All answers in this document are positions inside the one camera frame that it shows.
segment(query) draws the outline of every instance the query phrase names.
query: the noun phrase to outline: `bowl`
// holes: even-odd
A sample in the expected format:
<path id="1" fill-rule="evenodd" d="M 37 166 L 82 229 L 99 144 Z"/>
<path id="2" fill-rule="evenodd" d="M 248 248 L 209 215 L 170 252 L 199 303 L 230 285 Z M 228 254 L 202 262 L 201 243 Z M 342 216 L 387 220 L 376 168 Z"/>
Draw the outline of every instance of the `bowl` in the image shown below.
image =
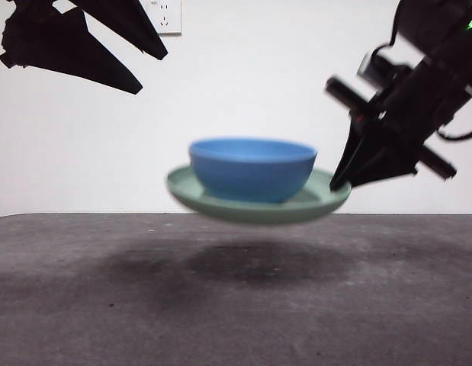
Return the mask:
<path id="1" fill-rule="evenodd" d="M 191 168 L 208 194 L 278 203 L 307 183 L 317 151 L 282 140 L 214 138 L 193 142 L 189 154 Z"/>

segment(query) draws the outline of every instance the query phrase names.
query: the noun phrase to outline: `green plate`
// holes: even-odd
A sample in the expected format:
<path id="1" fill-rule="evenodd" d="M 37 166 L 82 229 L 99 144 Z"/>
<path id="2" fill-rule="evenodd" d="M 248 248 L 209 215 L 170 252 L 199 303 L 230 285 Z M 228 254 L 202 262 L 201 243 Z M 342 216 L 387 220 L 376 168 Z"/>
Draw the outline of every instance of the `green plate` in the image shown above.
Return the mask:
<path id="1" fill-rule="evenodd" d="M 176 169 L 167 179 L 175 198 L 201 214 L 237 223 L 299 223 L 324 217 L 344 204 L 351 194 L 346 183 L 338 191 L 329 188 L 332 175 L 313 170 L 300 193 L 281 204 L 229 201 L 210 196 L 189 166 Z"/>

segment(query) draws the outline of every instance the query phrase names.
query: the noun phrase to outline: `table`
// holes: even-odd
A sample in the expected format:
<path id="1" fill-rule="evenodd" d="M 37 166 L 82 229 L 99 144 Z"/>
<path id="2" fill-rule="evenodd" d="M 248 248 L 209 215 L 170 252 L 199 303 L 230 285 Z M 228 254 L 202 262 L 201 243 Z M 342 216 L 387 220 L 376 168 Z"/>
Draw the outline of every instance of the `table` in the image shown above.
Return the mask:
<path id="1" fill-rule="evenodd" d="M 472 216 L 0 218 L 0 366 L 472 366 Z"/>

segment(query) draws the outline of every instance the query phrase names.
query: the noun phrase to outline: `black mechanical claw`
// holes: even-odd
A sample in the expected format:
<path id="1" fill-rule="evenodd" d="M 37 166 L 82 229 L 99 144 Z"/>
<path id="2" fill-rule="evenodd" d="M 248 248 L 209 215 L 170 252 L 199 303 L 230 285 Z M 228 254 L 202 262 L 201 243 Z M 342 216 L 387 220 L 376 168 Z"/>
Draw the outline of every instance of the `black mechanical claw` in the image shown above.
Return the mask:
<path id="1" fill-rule="evenodd" d="M 399 32 L 426 54 L 414 69 L 378 54 Z M 472 98 L 472 1 L 401 0 L 390 44 L 367 56 L 358 74 L 378 89 L 370 101 L 337 78 L 326 86 L 351 115 L 331 189 L 416 174 L 417 162 L 444 179 L 454 177 L 456 169 L 424 143 Z"/>
<path id="2" fill-rule="evenodd" d="M 53 0 L 15 0 L 6 21 L 0 60 L 11 68 L 35 66 L 78 76 L 136 94 L 142 85 L 89 32 L 85 14 L 157 59 L 166 48 L 138 0 L 72 0 L 77 5 L 61 14 Z"/>

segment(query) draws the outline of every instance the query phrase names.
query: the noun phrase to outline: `white background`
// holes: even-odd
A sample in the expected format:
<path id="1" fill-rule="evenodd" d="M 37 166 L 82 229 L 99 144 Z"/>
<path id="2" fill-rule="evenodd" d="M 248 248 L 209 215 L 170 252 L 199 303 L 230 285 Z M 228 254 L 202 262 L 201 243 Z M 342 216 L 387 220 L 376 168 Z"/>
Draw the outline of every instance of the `white background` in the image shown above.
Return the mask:
<path id="1" fill-rule="evenodd" d="M 65 8 L 65 3 L 58 3 Z M 163 37 L 158 61 L 88 18 L 90 31 L 143 83 L 136 96 L 32 67 L 0 63 L 0 216 L 36 212 L 185 212 L 165 176 L 206 136 L 264 136 L 319 148 L 334 171 L 347 110 L 323 92 L 388 40 L 396 0 L 185 0 L 183 36 Z M 0 1 L 0 41 L 13 3 Z M 399 40 L 388 52 L 415 64 Z M 472 102 L 451 132 L 472 128 Z M 472 141 L 429 145 L 455 163 L 447 183 L 418 176 L 353 191 L 340 212 L 472 214 Z"/>

